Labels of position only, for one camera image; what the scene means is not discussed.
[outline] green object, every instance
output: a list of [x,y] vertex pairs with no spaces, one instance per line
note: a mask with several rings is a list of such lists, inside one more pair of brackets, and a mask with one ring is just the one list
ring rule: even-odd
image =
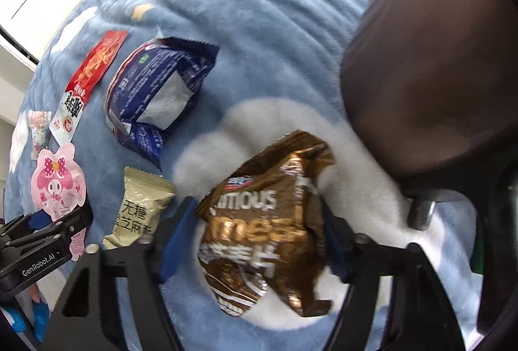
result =
[[471,254],[469,266],[473,273],[484,275],[484,227],[478,217],[475,244],[473,244],[473,253]]

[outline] blue snack package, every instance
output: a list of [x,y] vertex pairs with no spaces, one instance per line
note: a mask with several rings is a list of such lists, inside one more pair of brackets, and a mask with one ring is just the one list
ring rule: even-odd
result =
[[111,81],[105,102],[106,122],[117,141],[160,168],[166,130],[195,106],[218,50],[170,37],[145,42],[131,53]]

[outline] fleece blanket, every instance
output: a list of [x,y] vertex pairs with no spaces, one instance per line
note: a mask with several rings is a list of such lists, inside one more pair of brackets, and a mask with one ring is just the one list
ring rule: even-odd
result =
[[[469,269],[475,211],[469,203],[438,206],[430,228],[407,228],[408,201],[377,165],[351,129],[339,89],[339,63],[368,0],[83,0],[58,31],[30,84],[13,136],[6,189],[6,215],[34,210],[29,180],[28,110],[56,111],[70,77],[89,50],[110,29],[129,35],[96,86],[73,137],[75,160],[84,170],[94,221],[86,243],[101,243],[112,231],[123,198],[123,169],[129,165],[157,173],[139,155],[120,146],[105,123],[103,102],[121,62],[141,43],[158,35],[219,45],[217,63],[198,104],[165,142],[163,175],[178,196],[203,198],[243,161],[295,129],[330,145],[336,165],[319,179],[332,211],[356,232],[382,244],[422,245],[452,301],[466,341],[475,326],[481,279]],[[50,149],[58,145],[50,142]],[[164,301],[187,351],[305,350],[323,348],[347,286],[328,268],[317,284],[331,313],[302,318],[271,291],[249,313],[232,318],[219,308],[195,258],[203,225],[179,247],[184,255],[176,276],[162,286]],[[72,262],[40,282],[52,305]],[[139,349],[128,292],[119,283],[120,305],[130,350]],[[379,346],[389,302],[390,279],[380,288],[368,344]]]

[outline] red and white snack package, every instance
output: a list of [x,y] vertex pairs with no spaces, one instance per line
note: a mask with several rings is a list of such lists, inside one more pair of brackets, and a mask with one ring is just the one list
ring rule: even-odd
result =
[[128,31],[108,31],[72,76],[50,122],[50,131],[60,146],[71,142],[95,84],[110,67],[126,35]]
[[[76,148],[63,145],[56,153],[42,149],[36,170],[30,179],[30,193],[36,209],[43,209],[53,221],[83,206],[86,183],[81,167],[73,160]],[[86,228],[72,237],[70,251],[76,261],[84,252]]]

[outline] wrapped candy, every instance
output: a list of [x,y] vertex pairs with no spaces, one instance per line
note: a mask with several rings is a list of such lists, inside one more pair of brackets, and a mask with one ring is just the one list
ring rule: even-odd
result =
[[[53,221],[84,205],[86,183],[81,167],[73,160],[75,147],[65,144],[52,153],[42,149],[30,179],[30,193],[36,209],[43,209]],[[86,228],[72,237],[70,251],[76,261],[84,252]]]

